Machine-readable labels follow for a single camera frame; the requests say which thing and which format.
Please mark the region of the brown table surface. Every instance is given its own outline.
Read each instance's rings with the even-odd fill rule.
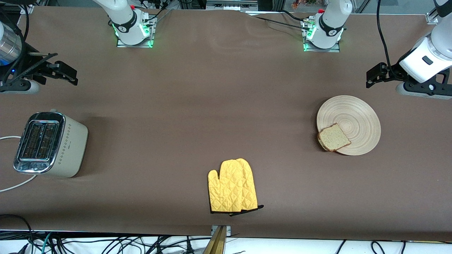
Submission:
[[[237,11],[173,11],[152,49],[116,48],[107,21],[97,8],[31,14],[27,42],[58,52],[52,61],[74,67],[79,85],[49,79],[37,95],[0,95],[0,136],[57,108],[89,139],[76,177],[1,193],[0,213],[42,230],[208,235],[229,224],[247,237],[451,239],[451,102],[399,95],[396,82],[365,88],[385,61],[375,15],[350,16],[341,53],[303,52],[296,28]],[[433,28],[422,15],[381,25],[394,63]],[[317,110],[342,94],[379,116],[368,154],[324,152],[315,139]],[[12,168],[17,144],[1,142],[2,188],[28,178]],[[249,161],[265,207],[210,214],[207,173],[236,158]]]

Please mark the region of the oven mitt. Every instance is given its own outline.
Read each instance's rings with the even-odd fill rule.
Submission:
[[[253,172],[244,159],[236,159],[243,170],[242,210],[257,209],[256,189],[254,188]]]
[[[257,205],[253,172],[244,159],[223,161],[220,177],[216,170],[212,170],[208,181],[212,213],[234,216],[264,207]]]
[[[209,172],[209,197],[212,212],[240,212],[242,210],[243,170],[236,160],[223,161],[220,177]]]

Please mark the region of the toast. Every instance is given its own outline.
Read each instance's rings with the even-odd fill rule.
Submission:
[[[323,149],[330,152],[337,151],[352,143],[337,123],[321,130],[319,135],[317,135],[317,139]]]

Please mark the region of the white floor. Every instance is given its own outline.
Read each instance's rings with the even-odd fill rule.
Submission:
[[[67,239],[67,241],[93,241],[109,238],[77,238]],[[157,237],[143,237],[146,244],[153,244]],[[185,236],[173,236],[166,240],[162,245],[169,245],[178,241],[185,240]],[[237,254],[242,251],[243,254],[335,254],[341,240],[296,240],[296,239],[261,239],[261,238],[228,238],[226,243],[225,254]],[[26,240],[0,240],[0,254],[10,254],[18,252],[25,244]],[[66,246],[75,254],[99,254],[109,244],[109,241],[97,243],[69,243]],[[206,247],[208,240],[191,240],[193,249],[202,250]],[[340,254],[372,254],[370,241],[346,241],[343,245]],[[384,249],[385,254],[400,254],[403,243],[401,242],[379,242]],[[120,245],[114,248],[110,253],[115,254],[119,251]],[[182,248],[168,248],[163,251],[165,254],[180,254],[183,253]],[[26,254],[31,252],[29,246]],[[146,251],[141,248],[128,246],[124,249],[124,254],[139,254]],[[40,251],[35,248],[34,253],[39,254]],[[404,254],[450,254],[452,253],[452,244],[440,243],[406,243]]]

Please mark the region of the round wooden plate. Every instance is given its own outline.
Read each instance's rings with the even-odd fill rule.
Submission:
[[[321,131],[338,123],[352,142],[337,152],[345,155],[363,155],[377,146],[381,135],[378,116],[363,100],[340,95],[327,100],[317,113],[317,129]]]

